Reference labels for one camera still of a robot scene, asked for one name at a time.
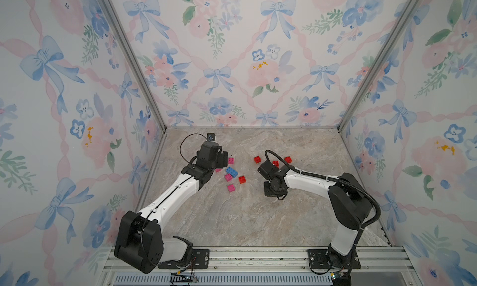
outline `gray marble surface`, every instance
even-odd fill
[[[163,228],[163,237],[178,235],[194,246],[327,246],[338,224],[329,200],[302,190],[290,190],[277,200],[263,194],[263,177],[254,157],[265,160],[269,149],[283,158],[290,156],[300,169],[325,174],[351,173],[352,161],[336,129],[309,128],[170,128],[158,169],[145,204],[150,204],[177,178],[186,165],[179,145],[191,133],[216,133],[217,142],[235,158],[238,176],[226,182],[224,170],[189,198]],[[204,138],[190,136],[182,146],[190,159]],[[245,175],[247,182],[239,183]],[[227,185],[236,190],[229,193]],[[386,246],[379,222],[366,228],[360,246]]]

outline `blue flower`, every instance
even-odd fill
[[[381,206],[381,209],[384,211],[389,211],[392,208],[394,211],[394,212],[389,212],[389,216],[387,220],[387,229],[388,230],[392,229],[393,231],[396,231],[396,229],[394,228],[394,217],[396,217],[396,221],[398,223],[402,223],[405,220],[407,220],[407,216],[404,213],[404,211],[402,211],[397,206],[396,202],[394,201],[394,196],[390,191],[385,192],[385,198],[386,198],[386,201],[388,201],[389,203]]]
[[[385,152],[385,139],[379,132],[370,131],[368,137],[364,140],[364,146],[368,150],[370,157],[380,159]]]
[[[444,133],[444,137],[456,144],[462,143],[466,128],[458,127],[456,124],[451,124],[449,129]]]
[[[232,8],[230,9],[230,12],[232,13],[232,19],[234,19],[235,22],[237,22],[238,24],[239,21],[242,20],[242,17],[239,15],[240,9],[235,8],[235,6],[232,6]]]
[[[361,26],[364,22],[374,20],[383,11],[383,0],[348,0],[347,10],[343,14],[343,25],[356,23]]]
[[[474,139],[467,139],[464,142],[466,147],[466,156],[469,160],[477,160],[477,135],[474,136]]]
[[[456,73],[456,79],[460,77],[460,74],[469,74],[469,70],[467,69],[467,67],[472,67],[477,59],[477,57],[470,59],[471,56],[472,54],[469,54],[464,59],[459,58],[457,67],[452,67],[450,69],[451,73]]]
[[[73,121],[71,122],[70,134],[76,136],[78,139],[81,139],[83,138],[85,128],[86,125],[84,124],[84,121],[78,121],[76,119],[73,119]]]
[[[252,52],[253,61],[260,61],[265,58],[265,54],[262,52],[261,49]]]
[[[4,117],[10,118],[10,119],[17,119],[18,116],[16,116],[13,113],[16,110],[17,110],[17,106],[15,104],[5,106],[5,104],[3,103],[3,99],[0,98],[0,122],[3,121]]]
[[[88,225],[83,230],[83,246],[98,248],[104,241],[104,234],[111,227],[111,210],[100,206],[92,212]]]
[[[233,25],[234,23],[230,20],[230,14],[227,12],[227,15],[225,15],[225,12],[222,13],[222,19],[220,19],[220,28],[223,30],[227,28],[227,30],[230,30],[230,25]]]
[[[144,163],[141,166],[141,160],[139,157],[136,157],[134,159],[134,167],[133,170],[131,171],[131,174],[129,174],[129,183],[133,183],[135,180],[137,181],[137,193],[141,193],[141,176],[139,175],[140,173],[146,172],[146,163]]]
[[[213,98],[207,105],[210,108],[209,111],[212,115],[225,115],[232,111],[230,100],[224,97]]]
[[[474,275],[459,265],[459,253],[452,250],[437,249],[436,257],[439,260],[438,263],[445,270],[454,285],[461,286],[463,285],[462,281],[465,281],[470,285],[477,285],[477,279]]]
[[[153,52],[158,56],[159,59],[162,59],[162,57],[165,55],[167,57],[167,63],[174,64],[172,55],[177,54],[177,50],[175,48],[169,49],[165,41],[161,41],[159,44],[153,43],[153,45],[155,47]]]
[[[76,111],[80,113],[80,117],[83,120],[94,116],[94,110],[89,106],[89,101],[87,99],[80,99],[78,101],[78,104],[76,104]]]
[[[103,38],[105,32],[109,32],[109,25],[103,16],[103,11],[96,0],[82,0],[83,12],[91,21],[94,31]]]

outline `floral wallpaper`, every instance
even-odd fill
[[[477,0],[423,0],[342,131],[426,286],[477,285],[476,55]]]
[[[0,11],[0,286],[95,285],[161,130],[96,0]]]
[[[407,0],[111,1],[165,122],[222,127],[336,126]]]

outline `black cable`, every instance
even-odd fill
[[[187,178],[186,180],[184,180],[183,182],[181,182],[179,185],[182,185],[184,182],[188,181],[189,179],[191,179],[192,176],[190,176],[189,178]],[[161,205],[162,202],[164,202],[167,198],[169,198],[169,196],[178,188],[178,186],[167,196],[164,198],[164,200],[161,201],[161,203],[159,203],[157,206]],[[151,216],[152,212],[154,212],[154,208],[151,210],[151,212],[147,215],[146,219],[144,220],[144,223],[143,223],[143,227],[141,228],[141,236],[140,236],[140,240],[141,240],[141,248],[143,249],[144,253],[146,254],[146,259],[154,266],[159,266],[159,263],[155,264],[154,262],[151,261],[151,259],[149,259],[149,256],[147,255],[146,253],[146,250],[144,249],[144,244],[143,244],[143,233],[144,233],[144,227],[146,226],[146,223],[147,223],[147,219]]]
[[[182,155],[182,151],[181,151],[181,149],[182,149],[182,144],[184,143],[184,141],[185,141],[188,137],[190,137],[190,136],[192,136],[192,135],[201,135],[202,137],[204,137],[204,138],[207,140],[207,137],[206,137],[206,136],[204,136],[203,134],[199,134],[199,133],[190,134],[190,135],[186,136],[186,137],[182,140],[182,143],[181,143],[180,146],[179,146],[179,153],[180,153],[180,156],[182,156],[182,158],[183,158],[184,161],[186,161],[186,162],[188,162],[188,161],[186,160],[186,158],[184,158],[184,156]]]

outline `toy block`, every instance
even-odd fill
[[[232,175],[233,178],[237,177],[237,174],[238,174],[238,172],[234,170],[232,167],[227,167],[227,169],[225,169],[225,172]]]

